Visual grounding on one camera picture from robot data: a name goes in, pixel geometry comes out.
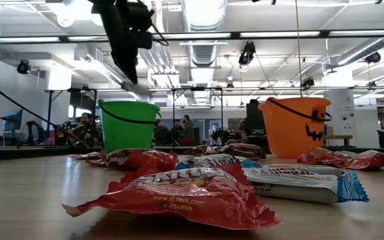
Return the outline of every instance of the white candy wrapper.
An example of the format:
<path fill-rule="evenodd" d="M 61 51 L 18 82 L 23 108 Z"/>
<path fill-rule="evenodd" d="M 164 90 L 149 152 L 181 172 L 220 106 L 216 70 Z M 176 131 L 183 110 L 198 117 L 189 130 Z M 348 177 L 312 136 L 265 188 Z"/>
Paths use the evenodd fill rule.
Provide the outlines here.
<path fill-rule="evenodd" d="M 339 173 L 332 167 L 286 166 L 266 165 L 244 169 L 244 174 L 253 185 L 256 195 L 325 204 L 369 200 L 355 171 L 336 176 Z M 308 167 L 320 168 L 309 171 Z M 332 175 L 320 175 L 316 171 Z"/>
<path fill-rule="evenodd" d="M 238 163 L 238 158 L 228 154 L 215 154 L 202 157 L 194 157 L 177 164 L 175 170 L 188 169 L 192 167 L 217 167 Z"/>
<path fill-rule="evenodd" d="M 262 167 L 268 173 L 293 175 L 334 175 L 342 176 L 345 172 L 335 167 L 306 164 L 269 164 Z"/>

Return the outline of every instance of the wooden table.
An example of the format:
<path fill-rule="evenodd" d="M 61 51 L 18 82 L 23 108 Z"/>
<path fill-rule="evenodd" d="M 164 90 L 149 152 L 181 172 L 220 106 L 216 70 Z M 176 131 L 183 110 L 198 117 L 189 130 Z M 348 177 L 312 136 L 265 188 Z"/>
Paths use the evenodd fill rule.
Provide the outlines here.
<path fill-rule="evenodd" d="M 265 163 L 293 162 L 269 158 Z M 384 239 L 384 171 L 359 172 L 369 203 L 266 198 L 284 224 L 255 231 L 104 209 L 72 218 L 62 209 L 62 203 L 78 205 L 104 194 L 122 175 L 63 156 L 0 161 L 0 239 Z"/>

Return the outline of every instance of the green bucket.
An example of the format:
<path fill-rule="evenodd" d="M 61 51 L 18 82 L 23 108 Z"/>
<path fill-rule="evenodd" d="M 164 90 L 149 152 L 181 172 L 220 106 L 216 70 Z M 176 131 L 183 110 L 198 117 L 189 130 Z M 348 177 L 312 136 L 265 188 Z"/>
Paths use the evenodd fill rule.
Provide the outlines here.
<path fill-rule="evenodd" d="M 107 153 L 118 149 L 151 147 L 155 116 L 160 110 L 158 106 L 136 101 L 104 102 L 100 99 L 99 108 Z"/>

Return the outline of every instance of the orange bucket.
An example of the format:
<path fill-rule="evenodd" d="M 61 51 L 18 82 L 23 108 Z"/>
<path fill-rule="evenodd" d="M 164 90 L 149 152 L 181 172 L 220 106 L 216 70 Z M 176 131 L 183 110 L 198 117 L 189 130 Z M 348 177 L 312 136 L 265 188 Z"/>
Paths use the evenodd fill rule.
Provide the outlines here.
<path fill-rule="evenodd" d="M 330 104 L 330 100 L 316 97 L 270 97 L 260 104 L 272 154 L 295 159 L 322 147 L 324 121 L 332 120 L 330 114 L 325 112 Z"/>

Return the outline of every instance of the bucket handle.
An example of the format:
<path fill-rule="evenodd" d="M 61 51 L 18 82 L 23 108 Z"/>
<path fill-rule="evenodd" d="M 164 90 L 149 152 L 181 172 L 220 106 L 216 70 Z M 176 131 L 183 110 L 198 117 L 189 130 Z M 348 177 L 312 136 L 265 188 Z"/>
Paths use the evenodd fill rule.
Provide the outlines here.
<path fill-rule="evenodd" d="M 330 114 L 328 114 L 328 113 L 325 113 L 325 114 L 326 114 L 326 116 L 329 117 L 329 119 L 319 119 L 319 118 L 316 118 L 316 117 L 312 117 L 312 116 L 300 113 L 300 112 L 298 112 L 296 110 L 293 110 L 293 109 L 291 109 L 291 108 L 289 108 L 287 106 L 284 106 L 284 105 L 278 103 L 277 101 L 275 101 L 275 100 L 273 100 L 271 98 L 268 98 L 267 100 L 270 101 L 271 103 L 275 104 L 276 106 L 278 106 L 278 107 L 280 107 L 282 109 L 285 109 L 285 110 L 287 110 L 289 112 L 292 112 L 292 113 L 294 113 L 294 114 L 296 114 L 296 115 L 298 115 L 300 117 L 304 117 L 304 118 L 307 118 L 307 119 L 310 119 L 310 120 L 314 120 L 314 121 L 331 121 L 331 120 L 333 120 L 333 117 Z"/>
<path fill-rule="evenodd" d="M 115 119 L 118 119 L 118 120 L 121 120 L 121 121 L 126 121 L 128 123 L 137 123 L 137 124 L 158 124 L 161 120 L 156 120 L 156 121 L 139 121 L 139 120 L 131 120 L 131 119 L 125 119 L 123 117 L 118 117 L 116 116 L 115 114 L 109 112 L 108 110 L 106 110 L 102 105 L 99 106 L 100 109 L 105 112 L 106 114 L 108 114 L 109 116 L 115 118 Z"/>

